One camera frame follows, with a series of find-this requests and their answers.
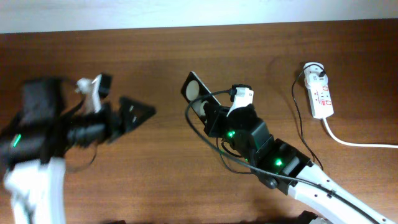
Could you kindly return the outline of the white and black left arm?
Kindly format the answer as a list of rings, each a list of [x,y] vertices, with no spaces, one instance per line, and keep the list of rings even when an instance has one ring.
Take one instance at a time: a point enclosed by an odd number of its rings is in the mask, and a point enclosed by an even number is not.
[[[76,81],[81,101],[70,110],[62,95],[62,78],[24,82],[22,109],[1,131],[3,183],[16,223],[65,223],[68,150],[112,143],[155,115],[153,106],[125,96],[119,99],[119,109],[112,110],[105,102],[111,82],[106,74]]]

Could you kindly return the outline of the black Galaxy smartphone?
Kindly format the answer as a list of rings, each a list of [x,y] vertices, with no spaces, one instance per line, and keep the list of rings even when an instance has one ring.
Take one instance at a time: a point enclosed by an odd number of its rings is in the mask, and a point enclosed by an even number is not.
[[[191,101],[202,97],[203,95],[210,94],[211,91],[206,87],[206,85],[199,79],[194,71],[191,71],[181,89],[181,94],[185,100],[190,103]],[[209,96],[200,101],[197,101],[192,105],[192,109],[195,114],[199,117],[203,124],[206,124],[206,114],[204,105],[209,103],[211,105],[220,105],[221,103],[214,97]]]

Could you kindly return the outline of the white power strip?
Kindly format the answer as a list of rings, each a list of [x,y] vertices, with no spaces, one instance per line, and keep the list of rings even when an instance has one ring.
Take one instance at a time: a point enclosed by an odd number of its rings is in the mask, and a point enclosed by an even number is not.
[[[312,116],[315,119],[327,118],[334,114],[328,85],[309,88],[308,97]]]

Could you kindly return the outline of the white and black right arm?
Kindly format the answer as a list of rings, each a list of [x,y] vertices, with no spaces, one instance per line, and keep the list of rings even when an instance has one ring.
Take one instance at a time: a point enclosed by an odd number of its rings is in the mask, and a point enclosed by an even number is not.
[[[331,223],[391,223],[340,187],[309,157],[269,132],[253,105],[231,111],[204,102],[206,133],[224,138],[252,166],[251,172],[270,189],[298,200]]]

